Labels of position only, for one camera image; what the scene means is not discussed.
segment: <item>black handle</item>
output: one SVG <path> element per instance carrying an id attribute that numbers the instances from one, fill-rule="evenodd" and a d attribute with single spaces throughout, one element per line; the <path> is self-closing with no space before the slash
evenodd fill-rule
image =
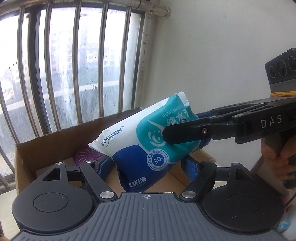
<path id="1" fill-rule="evenodd" d="M 276 152 L 276 156 L 280 156 L 281 150 L 287 141 L 296 134 L 296 128 L 291 128 L 286 131 L 282 131 L 276 134 L 272 134 L 264 137 L 264 140 L 268 146 L 270 146 Z M 296 166 L 296 154 L 289 157 L 289 165 Z M 283 186 L 287 189 L 296 187 L 296 171 L 289 173 L 289 175 L 294 175 L 295 179 L 283 181 Z"/>

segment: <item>white wall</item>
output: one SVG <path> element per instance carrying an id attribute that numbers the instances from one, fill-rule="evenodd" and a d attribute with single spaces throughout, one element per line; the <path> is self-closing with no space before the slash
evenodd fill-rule
<path id="1" fill-rule="evenodd" d="M 171 16 L 156 18 L 142 106 L 184 91 L 196 113 L 270 94 L 264 65 L 296 47 L 292 0 L 161 0 Z M 252 168 L 260 141 L 211 141 L 204 148 L 228 166 Z"/>

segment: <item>camera lens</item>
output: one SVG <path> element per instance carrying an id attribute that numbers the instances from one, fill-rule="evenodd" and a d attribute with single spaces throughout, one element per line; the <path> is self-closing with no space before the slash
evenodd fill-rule
<path id="1" fill-rule="evenodd" d="M 279 73 L 280 76 L 286 76 L 287 74 L 287 67 L 286 67 L 286 64 L 284 61 L 282 60 L 279 60 L 277 63 L 276 63 L 276 68 L 277 68 L 277 71 Z"/>
<path id="2" fill-rule="evenodd" d="M 271 78 L 275 78 L 276 71 L 275 71 L 274 67 L 272 67 L 272 66 L 269 67 L 269 74 L 270 74 Z"/>
<path id="3" fill-rule="evenodd" d="M 288 58 L 288 65 L 292 71 L 296 71 L 296 59 L 293 56 Z"/>

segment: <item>window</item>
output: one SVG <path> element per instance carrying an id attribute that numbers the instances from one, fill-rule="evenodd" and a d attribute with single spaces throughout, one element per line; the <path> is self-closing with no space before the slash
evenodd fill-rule
<path id="1" fill-rule="evenodd" d="M 28 41 L 38 39 L 40 82 L 45 103 L 42 110 L 49 120 L 49 129 L 57 130 L 52 114 L 49 92 L 47 89 L 46 69 L 44 57 L 50 56 L 50 75 L 58 120 L 61 128 L 68 128 L 78 124 L 75 96 L 73 87 L 73 24 L 74 7 L 57 7 L 52 9 L 50 19 L 49 53 L 44 53 L 44 28 L 46 9 L 40 10 L 39 35 L 37 38 L 28 38 L 29 18 L 25 14 L 22 26 L 22 63 L 24 69 L 24 81 L 28 93 L 29 105 L 36 125 L 38 135 L 43 135 L 41 122 L 39 119 L 40 109 L 35 108 L 33 91 L 31 89 L 31 79 L 29 69 L 33 68 L 31 56 L 28 57 Z M 101 24 L 102 9 L 82 7 L 79 31 L 78 31 L 78 83 L 79 97 L 83 122 L 92 121 L 99 117 L 99 91 L 98 91 L 98 56 L 99 56 L 99 29 Z M 107 12 L 104 61 L 103 61 L 103 92 L 104 92 L 104 115 L 111 115 L 118 111 L 118 89 L 119 72 L 121 59 L 121 46 L 124 32 L 125 11 L 113 10 L 109 4 Z M 136 50 L 139 36 L 141 15 L 131 14 L 131 21 L 128 32 L 128 47 L 126 55 L 125 80 L 123 110 L 130 109 L 132 83 L 135 70 Z M 7 17 L 0 21 L 0 31 L 6 33 L 5 38 L 0 38 L 0 84 L 4 96 L 5 105 L 8 110 L 12 126 L 15 129 L 19 142 L 26 142 L 36 137 L 29 116 L 25 108 L 24 97 L 22 95 L 20 75 L 18 71 L 17 59 L 17 29 L 18 16 Z M 6 123 L 4 113 L 0 108 L 0 147 L 3 149 L 3 156 L 0 153 L 0 174 L 8 176 L 12 174 L 11 169 L 6 164 L 7 158 L 14 165 L 15 141 Z"/>

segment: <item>circular badge on package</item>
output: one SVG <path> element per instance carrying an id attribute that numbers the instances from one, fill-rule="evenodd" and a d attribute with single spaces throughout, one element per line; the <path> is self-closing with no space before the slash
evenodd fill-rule
<path id="1" fill-rule="evenodd" d="M 147 156 L 147 164 L 154 171 L 161 171 L 165 169 L 168 162 L 168 154 L 160 149 L 152 150 Z"/>

